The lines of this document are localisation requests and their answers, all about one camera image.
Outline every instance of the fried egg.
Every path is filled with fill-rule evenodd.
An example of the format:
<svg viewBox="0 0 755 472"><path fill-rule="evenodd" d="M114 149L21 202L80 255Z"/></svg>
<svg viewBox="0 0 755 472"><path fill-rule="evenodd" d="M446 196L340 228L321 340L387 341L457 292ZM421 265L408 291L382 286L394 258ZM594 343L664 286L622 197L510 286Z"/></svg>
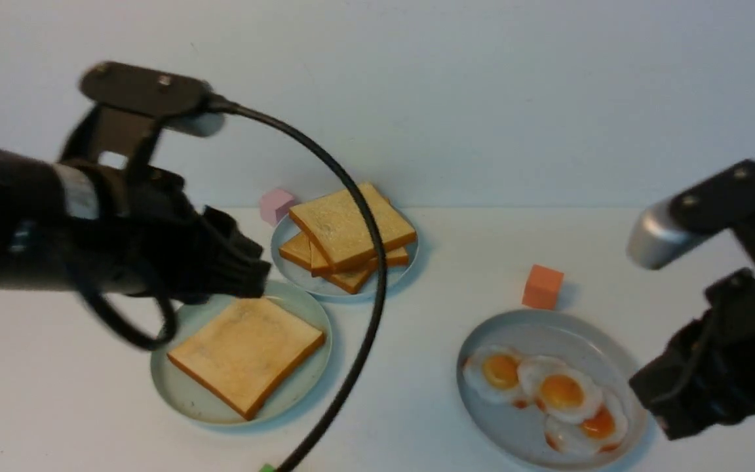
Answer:
<svg viewBox="0 0 755 472"><path fill-rule="evenodd" d="M593 379L556 357L524 358L518 378L528 399L561 422L579 424L602 406L602 389Z"/></svg>
<svg viewBox="0 0 755 472"><path fill-rule="evenodd" d="M618 448L629 432L629 419L617 395L609 389L604 389L603 395L605 401L599 412L581 424L569 424L547 416L543 434L549 447L563 454L582 457Z"/></svg>
<svg viewBox="0 0 755 472"><path fill-rule="evenodd" d="M465 361L462 376L488 403L525 408L528 401L518 379L518 367L523 358L513 347L495 344L479 347Z"/></svg>

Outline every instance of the light blue plate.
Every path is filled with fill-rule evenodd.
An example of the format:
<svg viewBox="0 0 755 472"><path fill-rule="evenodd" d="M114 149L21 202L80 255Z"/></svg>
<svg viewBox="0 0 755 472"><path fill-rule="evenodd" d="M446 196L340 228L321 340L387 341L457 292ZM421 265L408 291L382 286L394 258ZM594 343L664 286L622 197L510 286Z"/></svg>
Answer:
<svg viewBox="0 0 755 472"><path fill-rule="evenodd" d="M326 370L333 344L333 332L328 314L317 300L304 290L276 281L267 281L266 298L293 313L326 335L326 343L313 353L296 372L279 385L275 393L252 421L246 421L233 409L207 391L191 377L186 376L168 360L168 351L197 332L218 316L234 298L215 295L204 305L184 305L178 311L180 329L176 338L166 347L150 355L150 374L159 396L171 408L209 427L243 427L269 421L296 405L317 384Z"/></svg>
<svg viewBox="0 0 755 472"><path fill-rule="evenodd" d="M479 347L491 344L512 346L525 355L553 355L614 391L629 419L629 432L621 446L588 458L560 454L546 444L545 416L537 407L518 410L485 403L465 383L462 365ZM644 439L648 416L627 383L636 371L631 355L590 323L557 311L516 310L485 320L468 336L456 361L456 383L471 420L506 454L537 468L575 472L604 468L631 453Z"/></svg>
<svg viewBox="0 0 755 472"><path fill-rule="evenodd" d="M270 251L273 255L273 264L284 275L284 278L296 286L302 287L306 292L316 298L326 302L365 302L374 298L375 292L378 291L378 275L372 275L369 281L360 289L360 293L350 294L340 287L335 286L322 277L314 277L311 272L302 269L300 266L282 259L279 255L279 247L285 242L290 241L301 230L290 216L285 216L275 227L273 231L273 241L270 242ZM407 252L410 253L410 265L405 267L390 267L387 273L387 292L392 289L398 282L410 274L413 265L416 263L416 256L419 254L419 243L416 241L406 245Z"/></svg>

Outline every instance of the white table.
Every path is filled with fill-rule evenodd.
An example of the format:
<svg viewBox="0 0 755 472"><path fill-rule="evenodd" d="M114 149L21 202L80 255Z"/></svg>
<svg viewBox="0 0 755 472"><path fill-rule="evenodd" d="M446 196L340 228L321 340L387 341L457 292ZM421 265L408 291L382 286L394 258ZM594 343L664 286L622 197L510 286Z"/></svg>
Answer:
<svg viewBox="0 0 755 472"><path fill-rule="evenodd" d="M387 301L357 387L300 470L522 470L474 428L455 388L455 356L488 317L520 307L533 263L576 285L564 311L617 338L641 363L705 308L701 291L746 265L722 235L660 272L624 248L631 209L408 209L423 240L420 276ZM269 242L256 209L231 212ZM147 301L114 298L147 326ZM71 294L0 292L0 471L256 472L279 463L326 408L359 347L369 304L326 304L336 352L293 412L251 432L215 433L168 409L146 353L107 333ZM406 384L406 392L396 388ZM755 470L755 418L682 442L659 434L618 469Z"/></svg>

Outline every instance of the black cable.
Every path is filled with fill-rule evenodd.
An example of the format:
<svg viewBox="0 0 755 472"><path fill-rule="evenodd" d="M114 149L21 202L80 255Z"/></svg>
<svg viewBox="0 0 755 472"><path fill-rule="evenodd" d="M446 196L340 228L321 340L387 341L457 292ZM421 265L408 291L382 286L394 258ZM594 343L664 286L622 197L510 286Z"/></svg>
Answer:
<svg viewBox="0 0 755 472"><path fill-rule="evenodd" d="M366 364L366 358L368 358L369 352L372 350L375 335L378 334L378 326L380 325L381 315L383 314L383 303L386 300L386 251L383 249L383 239L381 239L380 232L378 231L378 222L375 221L374 215L372 215L372 210L370 210L368 204L366 204L366 198L363 197L363 194L360 193L360 189L357 188L354 180L351 179L342 166L339 165L339 163L330 156L326 150L315 143L314 140L306 137L302 131L287 125L287 123L281 120L270 117L260 111L255 111L251 108L235 104L234 102L229 102L221 96L215 96L215 98L213 98L210 110L214 113L230 113L248 117L251 120L278 129L278 131L281 131L298 141L302 146L305 146L310 152L320 158L320 161L327 165L351 194L351 197L354 199L354 204L357 205L357 209L360 210L360 214L366 221L366 228L368 228L369 236L371 237L372 244L377 252L377 293L375 293L375 302L374 307L372 308L372 319L369 322L368 329L366 329L363 344L360 346L360 351L357 352L357 356L354 358L354 364L351 365L351 369L345 376L345 380L342 382L338 394L336 394L334 400L330 403L330 406L328 406L328 409L322 415L322 418L320 418L320 421L317 422L302 443L294 449L293 453L291 453L290 456L281 463L281 466L276 469L278 472L291 472L300 462L302 462L303 459L305 459L320 439L322 439L323 434L328 430L328 427L330 427L330 424L338 415L339 410L342 409L342 405L345 403L345 400L347 400L348 395L351 393L351 389L354 388L354 384L357 382L357 378L360 377L363 366Z"/></svg>
<svg viewBox="0 0 755 472"><path fill-rule="evenodd" d="M97 314L99 319L101 319L108 328L112 329L115 334L124 338L124 340L128 341L130 344L134 344L147 351L156 350L173 340L177 331L177 314L176 311L174 311L173 305L170 303L168 289L147 261L137 258L132 261L132 268L142 278L142 281L147 287L147 291L156 299L156 304L159 305L159 311L162 313L162 318L165 320L162 329L155 338L151 338L134 325L131 325L120 313L118 313L113 305L104 298L101 290L95 286L95 283L90 280L87 272L81 267L80 262L76 260L73 251L71 251L71 247L69 247L69 241L66 238L58 239L57 243L57 254L60 255L66 273L69 275L69 281L75 286L75 290L81 294L84 302L95 311L95 314Z"/></svg>
<svg viewBox="0 0 755 472"><path fill-rule="evenodd" d="M674 383L674 387L665 394L654 397L651 401L652 404L664 403L665 401L671 401L673 398L679 397L680 392L689 385L689 381L692 380L692 376L698 371L698 366L701 364L701 357L707 349L710 349L710 341L716 332L716 327L722 322L722 303L721 300L713 303L710 308L710 316L706 317L707 322L701 329L701 335L695 343L692 343L691 355L680 376L678 376L677 382Z"/></svg>

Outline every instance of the egg yolk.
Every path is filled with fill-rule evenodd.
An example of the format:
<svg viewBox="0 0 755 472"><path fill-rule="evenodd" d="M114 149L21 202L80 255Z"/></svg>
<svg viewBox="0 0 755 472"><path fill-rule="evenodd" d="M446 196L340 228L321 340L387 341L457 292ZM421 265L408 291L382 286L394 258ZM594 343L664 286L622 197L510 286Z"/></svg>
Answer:
<svg viewBox="0 0 755 472"><path fill-rule="evenodd" d="M581 424L581 430L585 436L593 437L593 439L605 439L605 437L613 434L617 425L614 424L613 416L608 409L603 406L599 409L599 413L596 413L593 418L585 420Z"/></svg>
<svg viewBox="0 0 755 472"><path fill-rule="evenodd" d="M518 362L507 355L492 355L482 363L482 374L496 389L510 389L518 385Z"/></svg>
<svg viewBox="0 0 755 472"><path fill-rule="evenodd" d="M547 406L559 410L579 406L585 400L584 391L579 383L561 374L544 379L540 385L540 395Z"/></svg>

